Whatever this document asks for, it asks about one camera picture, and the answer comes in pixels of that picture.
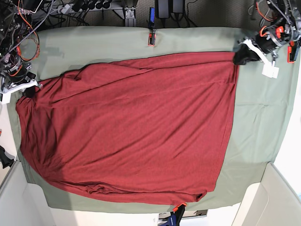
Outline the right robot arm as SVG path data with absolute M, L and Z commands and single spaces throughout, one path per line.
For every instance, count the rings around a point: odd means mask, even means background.
M 34 94 L 36 75 L 30 72 L 31 61 L 40 53 L 40 39 L 32 24 L 32 14 L 42 4 L 41 0 L 2 0 L 0 2 L 0 101 L 8 103 L 11 94 Z M 32 57 L 22 56 L 20 45 L 26 39 L 36 44 Z

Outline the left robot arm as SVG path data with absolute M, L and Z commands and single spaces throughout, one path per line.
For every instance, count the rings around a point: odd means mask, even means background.
M 261 0 L 255 0 L 250 7 L 251 19 L 255 13 L 269 25 L 261 25 L 259 32 L 253 37 L 245 37 L 240 49 L 235 53 L 233 63 L 245 65 L 248 62 L 264 62 L 266 55 L 271 54 L 273 60 L 277 50 L 287 45 L 287 62 L 293 64 L 301 49 L 301 2 L 298 0 L 267 0 L 268 10 L 260 10 Z

